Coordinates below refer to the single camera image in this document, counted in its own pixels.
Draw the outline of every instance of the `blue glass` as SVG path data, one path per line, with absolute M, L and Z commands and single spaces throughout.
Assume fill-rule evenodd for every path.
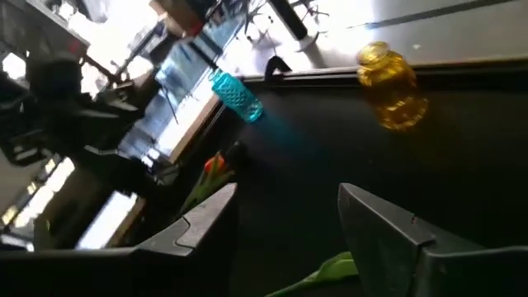
M 229 108 L 236 111 L 246 122 L 252 123 L 262 114 L 262 104 L 238 79 L 221 70 L 210 76 L 213 91 Z

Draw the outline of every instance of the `yellow bottle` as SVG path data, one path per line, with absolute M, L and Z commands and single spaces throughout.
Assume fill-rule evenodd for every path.
M 414 70 L 400 54 L 377 41 L 360 50 L 357 62 L 358 79 L 383 127 L 405 131 L 423 118 L 428 101 L 417 87 Z

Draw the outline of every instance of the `bottle cap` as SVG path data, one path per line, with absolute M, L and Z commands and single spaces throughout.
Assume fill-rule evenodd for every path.
M 389 45 L 386 42 L 371 42 L 357 53 L 356 60 L 362 66 L 375 64 L 383 59 L 388 52 Z

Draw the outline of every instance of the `green leaf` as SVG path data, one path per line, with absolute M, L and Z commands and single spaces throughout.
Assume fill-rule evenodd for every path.
M 358 274 L 356 264 L 350 252 L 342 252 L 337 256 L 326 260 L 318 271 L 307 276 L 302 281 L 290 285 L 266 297 L 287 296 L 297 290 L 306 289 L 312 285 L 318 285 L 329 281 L 339 281 L 348 276 Z

